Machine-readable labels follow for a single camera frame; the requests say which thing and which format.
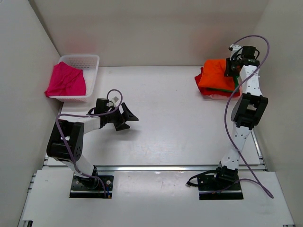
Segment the plastic basket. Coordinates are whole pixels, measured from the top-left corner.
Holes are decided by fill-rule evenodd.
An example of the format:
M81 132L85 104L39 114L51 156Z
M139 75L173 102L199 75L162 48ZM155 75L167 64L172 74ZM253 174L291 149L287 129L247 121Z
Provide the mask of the plastic basket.
M49 96L56 98L61 102L87 102L89 97L93 94L98 66L99 56L94 54L70 54L64 55L59 59L73 68L83 70L83 77L86 84L86 95L84 96Z

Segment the purple cable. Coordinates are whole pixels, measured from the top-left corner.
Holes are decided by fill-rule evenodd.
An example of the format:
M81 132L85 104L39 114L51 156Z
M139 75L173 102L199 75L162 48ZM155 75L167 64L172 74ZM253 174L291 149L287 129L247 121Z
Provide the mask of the purple cable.
M247 81L249 80L259 69L260 67L263 65L263 63L265 62L266 58L268 57L268 54L269 54L269 49L270 49L270 45L269 45L269 42L268 40L263 37L263 36L260 36L260 35L247 35L239 40L237 40L234 44L236 44L237 42L241 41L242 39L246 39L248 37L258 37L258 38L261 38L263 39L266 44L267 44L267 52L266 52L266 55L264 57L264 59L262 60L262 62L260 63L260 65L254 70L254 72L249 76L247 77L245 80L243 80L236 88L235 90L232 92L231 96L229 97L229 99L227 100L227 104L226 104L226 107L225 107L225 111L224 111L224 126L225 126L225 130L226 130L226 133L227 133L227 136L229 138L229 140L231 141L231 143L233 144L233 146L235 147L235 149L238 151L240 157L242 158L242 160L244 161L245 165L247 166L247 168L250 170L251 174L254 176L254 178L256 179L256 181L254 180L251 180L251 179L248 179L248 178L242 178L242 179L239 179L237 181L234 182L237 183L237 182L240 182L240 181L250 181L250 182L254 182L256 184L258 184L263 190L264 192L270 197L270 198L274 198L273 194L260 182L260 180L257 178L257 176L255 175L254 171L251 169L251 167L249 166L249 164L247 163L247 161L245 160L245 158L243 157L243 155L241 154L241 152L239 151L239 149L237 148L237 145L234 143L234 141L232 140L232 137L228 131L228 128L227 128L227 110L228 110L228 106L229 106L229 103L231 102L231 99L232 97L234 96L234 94L236 93L236 91ZM226 188L223 188L221 190L217 190L217 191L212 191L212 192L201 192L200 194L209 194L209 193L218 193L218 192L222 192L228 188L230 188L232 185L226 187Z
M75 160L74 156L72 155L70 146L69 146L67 140L65 139L64 133L63 133L61 127L60 127L60 124L59 124L59 117L61 117L61 116L68 116L68 117L83 117L83 118L86 118L86 117L101 117L101 116L104 116L104 115L112 114L113 112L115 112L115 111L117 111L117 110L119 109L120 105L122 104L122 100L123 100L123 95L122 95L122 93L121 93L119 90L117 90L117 89L111 89L111 90L107 93L107 99L108 99L109 93L111 93L112 91L118 92L118 93L120 94L120 96L121 96L121 100L120 100L119 104L117 105L117 107L116 107L114 110L109 111L109 112L106 112L106 113L99 113L99 114L93 114L93 115L74 115L74 114L68 114L68 113L66 113L66 114L65 114L65 113L63 113L63 114L61 113L61 114L57 115L56 120L55 120L56 125L57 125L58 130L59 130L59 133L60 133L60 135L61 135L61 137L62 137L62 140L63 140L63 142L64 142L64 144L65 144L65 146L66 146L66 148L67 148L67 151L68 151L68 153L69 153L69 155L70 155L70 157L71 157L71 161L72 161L72 163L73 163L73 165L74 165L75 171L77 171L77 172L78 172L80 175L82 175L82 176L91 177L91 178L95 178L95 179L99 180L100 183L102 184L105 198L106 198L106 190L105 190L105 185L104 185L103 181L101 180L101 178L98 177L98 176L91 176L91 175L84 174L84 173L82 173L82 172L77 168L76 160Z

